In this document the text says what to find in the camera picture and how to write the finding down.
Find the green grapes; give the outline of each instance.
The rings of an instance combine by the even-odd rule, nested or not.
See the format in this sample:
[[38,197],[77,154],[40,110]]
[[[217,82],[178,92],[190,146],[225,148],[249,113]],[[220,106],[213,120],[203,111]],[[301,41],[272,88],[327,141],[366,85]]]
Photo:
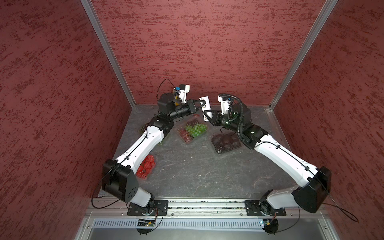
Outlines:
[[197,137],[207,130],[207,126],[203,123],[198,123],[193,126],[187,125],[185,126],[185,129],[190,135],[192,135],[193,137]]

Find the black mounting bracket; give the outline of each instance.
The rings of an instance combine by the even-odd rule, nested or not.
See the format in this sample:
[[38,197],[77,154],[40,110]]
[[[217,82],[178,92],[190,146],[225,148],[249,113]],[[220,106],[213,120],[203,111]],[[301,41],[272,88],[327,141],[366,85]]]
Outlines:
[[[155,200],[154,203],[155,203],[155,206],[153,208],[154,210],[147,215],[145,215],[145,212],[142,211],[142,207],[133,203],[129,203],[127,215],[128,216],[154,216],[156,213],[155,211],[157,210],[156,208],[158,208],[158,209],[161,209],[164,213],[164,216],[166,216],[168,211],[168,200]],[[157,210],[158,217],[162,216],[163,213],[160,210]]]
[[[265,214],[262,214],[259,208],[259,200],[245,200],[245,209],[247,211],[247,216],[249,217],[255,217],[255,216],[265,216]],[[287,213],[285,212],[284,208],[276,209],[275,210],[276,216],[287,216]]]

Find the vented metal panel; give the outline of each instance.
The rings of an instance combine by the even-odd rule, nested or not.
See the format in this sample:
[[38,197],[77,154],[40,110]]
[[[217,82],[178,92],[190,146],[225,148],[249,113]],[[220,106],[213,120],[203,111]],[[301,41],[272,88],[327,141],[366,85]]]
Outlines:
[[[137,219],[118,219],[118,218],[97,218],[93,228],[136,228]],[[206,218],[164,218],[158,228],[163,229],[206,229],[206,230],[225,230],[237,229],[246,231],[263,231],[261,219],[206,219]]]

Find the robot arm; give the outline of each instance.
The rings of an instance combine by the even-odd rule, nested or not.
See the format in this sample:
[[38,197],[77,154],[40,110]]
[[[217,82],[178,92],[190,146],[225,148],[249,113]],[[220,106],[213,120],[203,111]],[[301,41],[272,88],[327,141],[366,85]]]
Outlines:
[[174,119],[194,114],[204,106],[205,100],[186,101],[187,92],[189,85],[181,84],[174,93],[162,94],[157,102],[158,115],[151,119],[143,135],[116,160],[107,160],[103,164],[104,191],[124,202],[137,204],[143,212],[152,210],[154,196],[139,187],[135,174],[149,152],[170,132]]
[[[237,100],[238,103],[230,107],[230,103],[224,103],[228,100]],[[222,110],[204,111],[210,123],[237,132],[244,145],[271,159],[297,183],[287,189],[268,191],[260,200],[263,214],[271,215],[276,209],[297,206],[315,213],[330,191],[331,172],[326,167],[318,169],[304,161],[279,144],[267,131],[253,124],[250,110],[236,96],[220,94],[219,101]]]

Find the red wall panel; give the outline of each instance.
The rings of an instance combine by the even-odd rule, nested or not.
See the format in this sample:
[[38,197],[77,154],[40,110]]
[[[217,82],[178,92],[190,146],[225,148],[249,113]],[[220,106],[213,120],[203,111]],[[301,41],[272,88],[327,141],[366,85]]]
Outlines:
[[384,5],[339,0],[275,112],[293,149],[332,171],[342,239],[384,236]]
[[0,236],[72,239],[130,114],[78,0],[0,3]]
[[[189,98],[233,93],[268,105],[324,0],[94,0],[137,103],[164,78]],[[168,86],[162,92],[170,90]]]

